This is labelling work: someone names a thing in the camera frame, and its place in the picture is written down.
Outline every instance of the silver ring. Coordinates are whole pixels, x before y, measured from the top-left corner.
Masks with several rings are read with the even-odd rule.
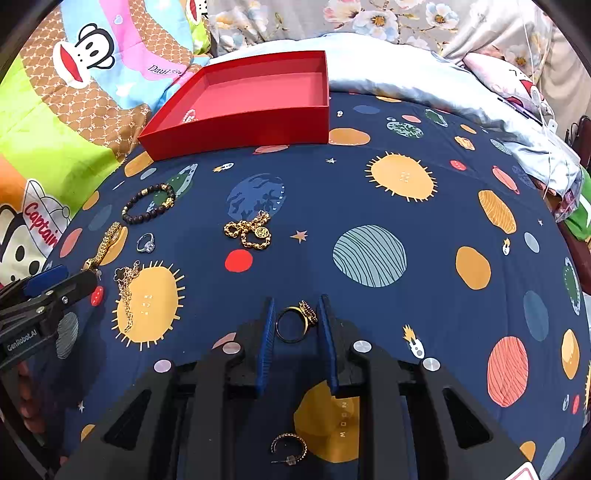
[[[146,238],[147,236],[150,237],[150,240],[148,240],[144,246],[142,248],[139,247],[139,244],[141,243],[141,241]],[[152,253],[155,249],[156,249],[156,245],[154,243],[154,236],[151,233],[145,233],[143,234],[141,237],[139,237],[138,243],[136,245],[136,250],[140,253],[146,252],[146,253]]]

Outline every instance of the green cloth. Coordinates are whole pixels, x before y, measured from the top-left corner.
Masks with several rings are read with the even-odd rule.
[[[564,223],[576,238],[587,240],[591,236],[591,178],[587,170],[581,168],[581,171],[583,172],[583,188],[579,208]]]

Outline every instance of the gold chain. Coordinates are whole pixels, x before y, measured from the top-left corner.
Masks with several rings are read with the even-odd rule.
[[[105,232],[105,236],[100,242],[99,248],[96,251],[96,255],[84,262],[82,270],[95,270],[105,258],[105,255],[109,251],[109,247],[111,247],[117,241],[120,233],[121,224],[119,222],[113,223],[113,225],[111,225]]]
[[[131,281],[139,275],[139,260],[134,262],[133,268],[124,267],[123,274],[118,276],[119,268],[115,270],[115,281],[119,286],[119,293],[121,295],[121,300],[123,300],[123,304],[125,305],[125,316],[127,317],[127,325],[123,330],[123,333],[127,333],[131,330],[131,327],[134,325],[134,314],[131,313],[131,308],[129,304],[131,302],[131,290],[129,289],[129,284]]]
[[[268,212],[261,210],[252,221],[247,222],[241,220],[240,222],[229,222],[224,225],[223,231],[230,238],[237,238],[240,236],[240,241],[245,248],[255,248],[257,250],[264,250],[271,244],[271,232],[267,227],[264,227],[269,220],[271,215]],[[247,235],[253,232],[257,238],[264,239],[263,243],[257,244],[255,242],[249,242]]]

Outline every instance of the silver screw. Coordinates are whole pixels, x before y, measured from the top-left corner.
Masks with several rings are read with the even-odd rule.
[[[173,367],[173,365],[170,362],[170,360],[166,360],[165,358],[163,358],[162,360],[158,360],[154,364],[154,370],[156,370],[159,374],[166,373],[172,367]]]
[[[224,353],[227,353],[228,355],[233,355],[235,353],[238,353],[240,351],[240,348],[240,343],[228,342],[224,344],[222,350]]]
[[[371,350],[371,343],[366,342],[365,340],[357,340],[353,344],[353,348],[359,353],[367,353]]]
[[[436,372],[441,367],[441,363],[436,358],[429,357],[423,360],[423,367],[430,372]]]

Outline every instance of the red dot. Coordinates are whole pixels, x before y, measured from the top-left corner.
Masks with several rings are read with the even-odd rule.
[[[226,270],[245,272],[252,266],[252,254],[248,250],[233,250],[226,257]]]
[[[450,160],[449,163],[452,164],[452,167],[455,168],[456,170],[460,170],[460,171],[466,170],[466,166],[461,161]]]
[[[579,411],[580,401],[581,401],[581,399],[580,399],[579,395],[577,394],[577,396],[574,398],[574,402],[573,402],[573,415],[575,415]]]

